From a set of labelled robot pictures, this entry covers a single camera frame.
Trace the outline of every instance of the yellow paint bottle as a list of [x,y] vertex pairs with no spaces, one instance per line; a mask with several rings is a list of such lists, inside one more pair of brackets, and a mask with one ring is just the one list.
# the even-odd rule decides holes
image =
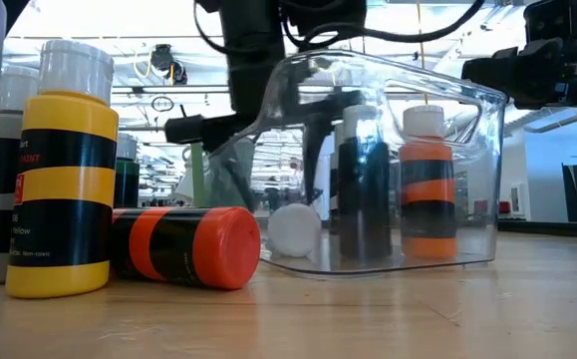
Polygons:
[[49,298],[109,279],[118,114],[113,59],[73,41],[45,44],[39,95],[20,140],[7,293]]

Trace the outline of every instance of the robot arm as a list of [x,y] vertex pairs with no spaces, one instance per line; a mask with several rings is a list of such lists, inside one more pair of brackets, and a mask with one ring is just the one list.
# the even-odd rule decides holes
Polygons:
[[465,62],[461,76],[514,98],[518,109],[577,107],[577,0],[525,9],[527,45]]
[[[208,152],[255,121],[268,79],[275,65],[286,56],[282,26],[286,28],[290,21],[297,26],[300,35],[335,21],[363,27],[367,12],[365,0],[196,0],[194,11],[198,5],[209,13],[219,12],[224,46],[212,43],[199,24],[196,25],[204,41],[226,55],[230,102],[235,114],[215,119],[169,119],[165,132],[166,140],[172,143],[202,141]],[[353,36],[351,32],[342,31],[334,41]],[[297,84],[293,87],[293,100],[298,101]],[[317,107],[328,111],[331,103],[335,100],[324,100],[311,105],[309,111],[316,111]]]

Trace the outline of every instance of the table surface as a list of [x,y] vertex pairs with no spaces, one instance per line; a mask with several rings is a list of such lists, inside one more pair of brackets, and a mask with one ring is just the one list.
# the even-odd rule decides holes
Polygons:
[[489,264],[303,279],[261,264],[217,292],[113,282],[14,300],[0,358],[577,358],[577,238],[499,236]]

